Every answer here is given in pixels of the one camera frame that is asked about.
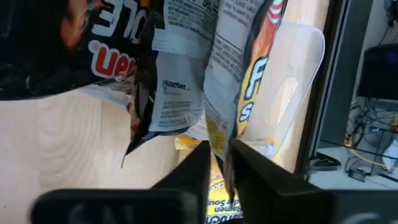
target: clear plastic container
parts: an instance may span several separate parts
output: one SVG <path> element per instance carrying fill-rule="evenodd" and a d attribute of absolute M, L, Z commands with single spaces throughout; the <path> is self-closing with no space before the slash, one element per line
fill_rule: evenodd
<path fill-rule="evenodd" d="M 325 39 L 312 26 L 283 20 L 262 76 L 243 140 L 273 158 L 284 141 L 325 51 Z"/>

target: wooden table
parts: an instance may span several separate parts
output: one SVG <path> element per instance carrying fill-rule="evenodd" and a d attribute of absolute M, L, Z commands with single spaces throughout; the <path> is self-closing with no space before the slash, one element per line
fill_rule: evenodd
<path fill-rule="evenodd" d="M 286 18 L 323 27 L 329 0 L 289 0 Z M 293 170 L 305 103 L 282 148 Z M 147 188 L 177 164 L 173 137 L 146 143 L 124 162 L 129 116 L 124 109 L 71 91 L 43 100 L 0 102 L 0 220 L 27 223 L 42 192 L 74 188 Z"/>

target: snack bag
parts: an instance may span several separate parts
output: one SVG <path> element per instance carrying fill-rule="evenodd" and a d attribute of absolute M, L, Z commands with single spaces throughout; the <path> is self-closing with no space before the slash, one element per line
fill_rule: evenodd
<path fill-rule="evenodd" d="M 206 224 L 217 224 L 235 218 L 243 218 L 243 212 L 238 196 L 229 199 L 223 174 L 220 171 L 216 157 L 211 155 L 210 188 L 207 201 Z"/>
<path fill-rule="evenodd" d="M 146 0 L 2 1 L 0 100 L 94 83 L 130 92 L 147 7 Z"/>
<path fill-rule="evenodd" d="M 131 95 L 126 155 L 159 136 L 184 133 L 203 114 L 203 76 L 218 0 L 153 0 Z"/>
<path fill-rule="evenodd" d="M 184 157 L 179 158 L 182 161 L 188 156 L 189 152 L 194 150 L 201 141 L 189 136 L 181 135 L 175 138 L 175 148 L 180 150 Z M 237 196 L 235 196 L 232 205 L 229 201 L 229 195 L 225 189 L 224 178 L 218 166 L 216 157 L 211 155 L 210 185 L 207 201 L 207 213 L 205 224 L 217 224 L 235 218 L 243 218 L 243 212 Z"/>
<path fill-rule="evenodd" d="M 285 4 L 224 0 L 220 5 L 204 91 L 210 145 L 222 160 L 230 140 L 248 126 Z"/>

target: red lettering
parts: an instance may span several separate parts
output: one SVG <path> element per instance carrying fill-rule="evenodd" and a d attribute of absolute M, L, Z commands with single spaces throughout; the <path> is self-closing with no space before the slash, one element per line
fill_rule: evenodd
<path fill-rule="evenodd" d="M 113 72 L 113 68 L 115 66 L 116 60 L 118 59 L 118 53 L 117 52 L 111 52 L 108 67 L 105 68 L 105 59 L 107 56 L 107 50 L 105 47 L 101 47 L 98 52 L 98 58 L 96 61 L 95 69 L 98 73 L 111 76 Z"/>
<path fill-rule="evenodd" d="M 118 60 L 118 63 L 116 64 L 116 68 L 114 69 L 114 76 L 125 77 L 128 66 L 129 66 L 129 58 L 127 58 L 124 55 L 121 55 Z"/>

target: yellow cable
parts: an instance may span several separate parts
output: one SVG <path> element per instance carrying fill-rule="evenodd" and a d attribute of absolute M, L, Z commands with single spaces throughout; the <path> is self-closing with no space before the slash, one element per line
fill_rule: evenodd
<path fill-rule="evenodd" d="M 354 151 L 354 149 L 350 149 L 350 150 L 356 157 L 362 159 L 365 162 L 368 162 L 368 163 L 371 163 L 371 164 L 374 164 L 374 165 L 377 165 L 377 166 L 388 167 L 388 166 L 386 166 L 384 164 L 381 164 L 381 163 L 378 163 L 378 162 L 373 162 L 373 161 L 370 161 L 367 158 L 364 158 L 363 156 L 360 156 L 356 151 Z"/>

